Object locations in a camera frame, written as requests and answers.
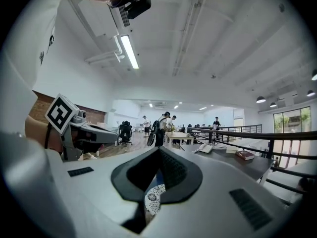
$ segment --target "office chair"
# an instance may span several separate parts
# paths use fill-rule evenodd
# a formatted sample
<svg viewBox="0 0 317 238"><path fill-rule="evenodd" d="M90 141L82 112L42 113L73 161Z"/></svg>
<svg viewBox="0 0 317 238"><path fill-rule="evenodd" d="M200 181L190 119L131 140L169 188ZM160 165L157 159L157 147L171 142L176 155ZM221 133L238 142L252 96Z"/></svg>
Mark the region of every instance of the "office chair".
<svg viewBox="0 0 317 238"><path fill-rule="evenodd" d="M121 137L122 140L118 143L118 145L121 143L125 143L125 145L127 145L127 143L130 143L131 145L133 145L132 142L129 141L131 138L131 129L132 126L128 121L123 121L122 124L120 124L119 137Z"/></svg>

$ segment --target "floor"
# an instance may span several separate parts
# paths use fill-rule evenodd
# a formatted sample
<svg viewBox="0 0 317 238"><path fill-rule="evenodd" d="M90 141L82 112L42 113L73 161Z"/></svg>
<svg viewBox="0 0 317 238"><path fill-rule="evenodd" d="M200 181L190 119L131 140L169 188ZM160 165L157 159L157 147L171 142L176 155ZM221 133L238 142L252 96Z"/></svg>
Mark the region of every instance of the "floor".
<svg viewBox="0 0 317 238"><path fill-rule="evenodd" d="M147 146L148 138L144 138L144 132L133 132L130 141L133 143L133 145L127 144L127 146L125 146L125 144L120 144L118 146L105 146L104 149L99 151L99 157L97 158L116 156L145 148L151 149L154 147L155 144L154 142L152 146ZM173 145L172 147L179 149L179 144Z"/></svg>

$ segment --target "ceiling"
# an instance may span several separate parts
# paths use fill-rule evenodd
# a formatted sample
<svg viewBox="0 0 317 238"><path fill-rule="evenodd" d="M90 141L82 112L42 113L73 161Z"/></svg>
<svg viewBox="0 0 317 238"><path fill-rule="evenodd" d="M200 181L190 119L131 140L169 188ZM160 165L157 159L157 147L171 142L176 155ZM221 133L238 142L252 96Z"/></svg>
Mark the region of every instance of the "ceiling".
<svg viewBox="0 0 317 238"><path fill-rule="evenodd" d="M63 1L59 12L86 46L84 58L111 51L113 41L94 35L80 1ZM140 67L133 69L127 56L97 64L119 82L190 78L272 99L316 90L310 80L316 48L287 0L152 0L127 27L117 8L111 13L119 36L130 36Z"/></svg>
<svg viewBox="0 0 317 238"><path fill-rule="evenodd" d="M216 105L206 105L206 104L193 104L193 103L179 103L179 102L173 102L173 101L135 101L138 105L141 107L148 107L150 108L150 103L152 104L153 109L162 109L162 111L182 111L182 112L198 112L198 113L204 113L206 111L221 108L221 106Z"/></svg>

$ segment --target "telephone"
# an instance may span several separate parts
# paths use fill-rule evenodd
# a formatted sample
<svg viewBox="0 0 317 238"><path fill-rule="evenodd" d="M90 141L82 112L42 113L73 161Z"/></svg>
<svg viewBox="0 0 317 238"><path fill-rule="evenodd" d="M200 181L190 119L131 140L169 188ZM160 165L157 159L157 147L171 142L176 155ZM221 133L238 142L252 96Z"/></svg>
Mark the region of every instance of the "telephone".
<svg viewBox="0 0 317 238"><path fill-rule="evenodd" d="M212 145L202 144L198 150L204 153L209 153L212 150Z"/></svg>

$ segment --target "red book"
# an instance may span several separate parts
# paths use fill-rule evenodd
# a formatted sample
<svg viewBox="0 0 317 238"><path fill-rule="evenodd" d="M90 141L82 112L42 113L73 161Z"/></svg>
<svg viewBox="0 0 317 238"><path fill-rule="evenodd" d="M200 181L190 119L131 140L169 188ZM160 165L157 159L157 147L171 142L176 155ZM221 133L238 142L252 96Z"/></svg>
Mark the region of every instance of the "red book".
<svg viewBox="0 0 317 238"><path fill-rule="evenodd" d="M247 151L237 151L236 155L245 161L254 159L254 154L249 153Z"/></svg>

